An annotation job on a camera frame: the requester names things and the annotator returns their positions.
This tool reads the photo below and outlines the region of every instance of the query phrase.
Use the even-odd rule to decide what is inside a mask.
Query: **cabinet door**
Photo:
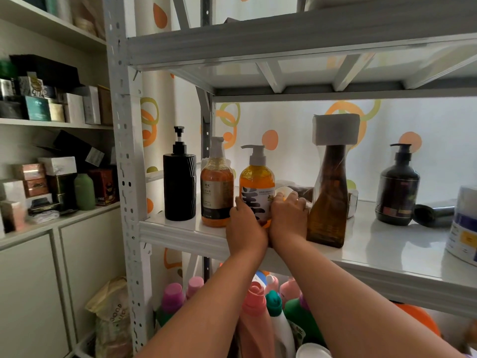
[[[110,279],[126,275],[121,213],[108,211],[60,229],[70,283],[77,339],[94,330],[86,303]]]
[[[0,356],[63,358],[68,350],[50,236],[0,251]]]

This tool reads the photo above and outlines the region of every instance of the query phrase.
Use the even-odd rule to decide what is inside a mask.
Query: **forearm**
[[[440,337],[335,265],[310,243],[276,246],[334,358],[460,358]]]
[[[193,299],[153,337],[138,358],[226,357],[241,305],[259,262],[259,257],[253,254],[228,258]]]

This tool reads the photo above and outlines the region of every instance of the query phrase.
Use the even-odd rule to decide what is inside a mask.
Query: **small white bottle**
[[[275,335],[276,356],[295,358],[295,341],[293,340],[290,324],[283,314],[281,298],[275,290],[271,290],[265,298]]]

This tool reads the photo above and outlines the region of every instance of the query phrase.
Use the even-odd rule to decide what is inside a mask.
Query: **white shelf board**
[[[342,249],[310,246],[391,300],[477,317],[477,268],[445,250],[448,229],[387,225],[374,218],[374,203],[359,201],[346,235]],[[204,226],[200,204],[188,221],[169,221],[161,212],[140,222],[140,239],[219,261],[229,256],[225,229]],[[290,275],[272,248],[260,268]]]
[[[473,60],[469,50],[466,58],[455,50],[445,68],[436,63],[442,72],[416,74],[452,48],[477,45],[475,14],[477,0],[343,5],[130,38],[129,64],[142,71],[168,69],[216,102],[475,96],[477,68],[466,68]],[[335,92],[335,77],[346,75],[338,73],[340,62],[354,54],[372,59],[348,76],[352,82],[344,91]],[[278,67],[265,76],[257,63]],[[459,68],[466,74],[454,71]],[[426,83],[406,90],[402,82],[416,75]],[[286,86],[282,93],[270,85],[276,80]]]
[[[0,238],[0,250],[6,249],[12,245],[17,245],[26,240],[30,240],[38,235],[45,233],[55,227],[63,227],[71,225],[72,223],[88,219],[90,217],[100,215],[110,210],[119,208],[120,203],[115,202],[109,206],[96,206],[94,210],[77,211],[71,215],[62,216],[55,220],[40,224],[28,224],[26,228],[21,231],[14,231],[5,234],[4,238]]]
[[[78,129],[110,129],[112,126],[101,126],[95,124],[73,124],[63,122],[44,122],[44,121],[31,121],[29,119],[13,119],[13,118],[0,118],[0,125],[11,126],[37,126],[37,127],[53,127],[53,128],[78,128]]]
[[[23,0],[0,0],[0,18],[86,52],[106,52],[106,41]]]

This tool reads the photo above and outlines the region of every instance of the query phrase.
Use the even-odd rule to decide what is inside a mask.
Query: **shelf upright post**
[[[212,24],[212,0],[200,0],[200,26],[209,26]],[[201,158],[207,158],[210,155],[210,137],[212,137],[212,125],[215,115],[215,108],[212,105],[212,95],[205,90],[197,88],[197,94],[200,102],[200,126],[201,126]],[[204,256],[204,281],[210,278],[210,258]]]
[[[136,36],[134,0],[103,0],[121,222],[126,259],[134,353],[154,333],[151,244],[140,242],[139,222],[147,218],[146,172],[141,121],[142,74],[129,66],[127,42]]]

